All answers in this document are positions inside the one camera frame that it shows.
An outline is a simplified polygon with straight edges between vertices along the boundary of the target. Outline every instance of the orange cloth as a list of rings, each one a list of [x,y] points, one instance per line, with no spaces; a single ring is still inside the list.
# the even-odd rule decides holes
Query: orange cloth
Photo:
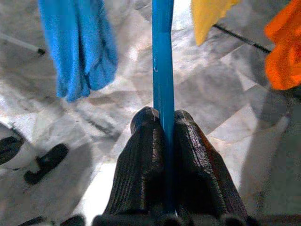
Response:
[[[274,89],[290,89],[301,84],[301,0],[291,2],[265,29],[275,43],[267,56],[266,73]]]

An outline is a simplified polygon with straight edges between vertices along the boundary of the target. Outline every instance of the hanging cloth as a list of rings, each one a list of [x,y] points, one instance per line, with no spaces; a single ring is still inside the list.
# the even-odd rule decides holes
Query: hanging cloth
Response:
[[[114,80],[115,38],[102,0],[39,0],[42,23],[57,69],[57,96],[67,101]]]
[[[301,85],[301,0],[292,0],[270,21],[265,33],[276,45],[266,59],[272,88]]]
[[[240,0],[191,0],[191,11],[196,44],[205,40],[212,25],[224,17],[232,5]]]

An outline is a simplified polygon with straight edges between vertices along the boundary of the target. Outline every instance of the blue towel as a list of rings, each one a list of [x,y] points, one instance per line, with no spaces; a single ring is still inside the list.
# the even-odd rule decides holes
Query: blue towel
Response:
[[[117,51],[103,0],[39,0],[57,76],[57,96],[67,101],[114,80]]]

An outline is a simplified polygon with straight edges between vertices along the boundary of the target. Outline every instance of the textured grip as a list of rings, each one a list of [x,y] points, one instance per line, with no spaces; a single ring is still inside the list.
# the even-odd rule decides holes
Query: textured grip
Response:
[[[158,112],[143,108],[133,118],[131,131],[132,136],[117,161],[104,214],[148,213],[163,200],[165,143]]]
[[[177,201],[189,213],[247,218],[245,207],[221,156],[189,113],[175,112]]]

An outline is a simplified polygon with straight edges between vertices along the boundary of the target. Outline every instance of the marble floor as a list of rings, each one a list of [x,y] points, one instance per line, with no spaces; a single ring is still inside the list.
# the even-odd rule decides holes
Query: marble floor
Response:
[[[256,0],[242,0],[220,23],[272,48],[261,39],[262,28],[283,2],[266,0],[259,6]],[[152,106],[150,10],[150,1],[136,0],[115,27],[115,81],[71,104],[55,96],[56,74],[48,54],[37,56],[0,41],[0,122],[14,124],[38,154],[58,143],[70,148],[66,159],[34,186],[23,180],[31,165],[0,169],[0,225],[17,226],[37,216],[62,222],[78,213],[89,225],[103,212],[116,159],[130,137],[130,121],[137,110]],[[248,16],[239,18],[241,11]],[[1,1],[0,21],[5,21],[1,32],[46,48],[35,0]],[[200,47],[189,26],[173,30],[172,41],[176,109],[188,111],[222,155],[249,214],[284,214],[284,202],[289,213],[300,213],[301,195],[295,189],[296,183],[300,186],[300,154],[294,148],[286,154],[284,139],[298,142],[301,105],[289,91],[270,88],[264,71],[267,54],[216,28]],[[292,166],[295,184],[287,179],[286,164]],[[277,170],[282,181],[292,181],[290,195],[278,202]]]

